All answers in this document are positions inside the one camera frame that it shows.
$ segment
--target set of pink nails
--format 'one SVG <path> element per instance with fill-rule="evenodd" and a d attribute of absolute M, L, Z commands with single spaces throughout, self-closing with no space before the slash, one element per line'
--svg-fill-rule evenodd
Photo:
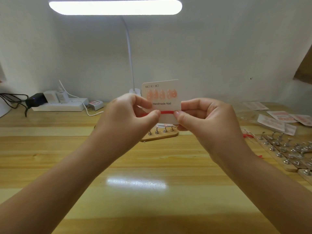
<path fill-rule="evenodd" d="M 170 98 L 176 98 L 177 97 L 177 91 L 176 90 L 167 90 L 167 98 L 170 99 Z M 165 91 L 164 90 L 161 90 L 159 93 L 158 93 L 158 90 L 149 90 L 147 92 L 147 100 L 148 101 L 152 101 L 153 99 L 165 99 L 166 98 L 166 94 L 165 94 Z"/>

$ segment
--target white cable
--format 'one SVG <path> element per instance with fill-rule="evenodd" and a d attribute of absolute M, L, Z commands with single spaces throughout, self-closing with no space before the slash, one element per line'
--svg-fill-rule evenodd
<path fill-rule="evenodd" d="M 131 69 L 131 74 L 132 74 L 132 83 L 133 83 L 133 92 L 136 94 L 135 92 L 135 77 L 133 75 L 133 67 L 132 67 L 132 57 L 131 57 L 131 46 L 130 46 L 130 35 L 129 35 L 129 30 L 127 27 L 127 23 L 124 20 L 123 17 L 121 17 L 122 22 L 124 24 L 124 28 L 126 30 L 126 36 L 127 36 L 127 43 L 128 43 L 128 53 L 129 53 L 129 62 L 130 62 L 130 69 Z"/>
<path fill-rule="evenodd" d="M 60 82 L 60 85 L 62 86 L 62 88 L 64 89 L 64 91 L 65 91 L 68 95 L 70 95 L 70 96 L 72 96 L 72 97 L 74 97 L 74 98 L 79 98 L 79 97 L 77 97 L 77 96 L 75 96 L 75 95 L 72 95 L 72 94 L 68 93 L 68 92 L 65 90 L 65 88 L 64 88 L 64 86 L 63 86 L 63 84 L 62 84 L 62 82 L 61 82 L 60 80 L 59 80 L 59 82 Z M 96 114 L 90 115 L 90 114 L 88 113 L 88 109 L 87 109 L 87 107 L 85 106 L 85 104 L 82 103 L 82 105 L 85 107 L 85 110 L 86 110 L 88 116 L 90 116 L 90 117 L 95 116 L 95 115 L 98 115 L 98 114 L 101 114 L 101 113 L 104 112 L 104 111 L 101 111 L 101 112 L 98 112 L 98 113 L 96 113 Z"/>

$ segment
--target desk lamp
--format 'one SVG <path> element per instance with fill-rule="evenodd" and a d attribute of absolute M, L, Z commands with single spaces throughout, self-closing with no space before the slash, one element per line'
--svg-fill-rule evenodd
<path fill-rule="evenodd" d="M 178 0 L 51 1 L 49 5 L 62 15 L 176 15 L 182 10 L 182 3 Z M 135 88 L 129 31 L 123 18 L 122 21 L 127 36 L 133 82 L 133 88 L 129 92 L 141 95 L 140 89 Z"/>

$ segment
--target hand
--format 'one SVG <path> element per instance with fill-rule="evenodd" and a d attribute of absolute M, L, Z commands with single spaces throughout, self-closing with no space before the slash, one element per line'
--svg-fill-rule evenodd
<path fill-rule="evenodd" d="M 191 131 L 215 162 L 217 155 L 226 153 L 225 149 L 247 146 L 230 104 L 211 98 L 196 98 L 181 104 L 182 111 L 174 112 L 180 123 L 178 130 Z"/>
<path fill-rule="evenodd" d="M 154 110 L 147 116 L 139 106 L 150 109 L 152 103 L 136 94 L 125 94 L 111 101 L 104 109 L 88 142 L 113 159 L 125 154 L 136 145 L 159 120 L 160 111 Z"/>

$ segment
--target left hand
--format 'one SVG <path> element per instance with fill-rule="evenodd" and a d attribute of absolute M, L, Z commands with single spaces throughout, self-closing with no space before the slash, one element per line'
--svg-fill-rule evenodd
<path fill-rule="evenodd" d="M 116 160 L 136 145 L 159 120 L 160 111 L 147 116 L 139 106 L 151 109 L 152 103 L 136 94 L 124 94 L 111 101 L 104 109 L 87 142 L 96 146 L 103 156 Z"/>

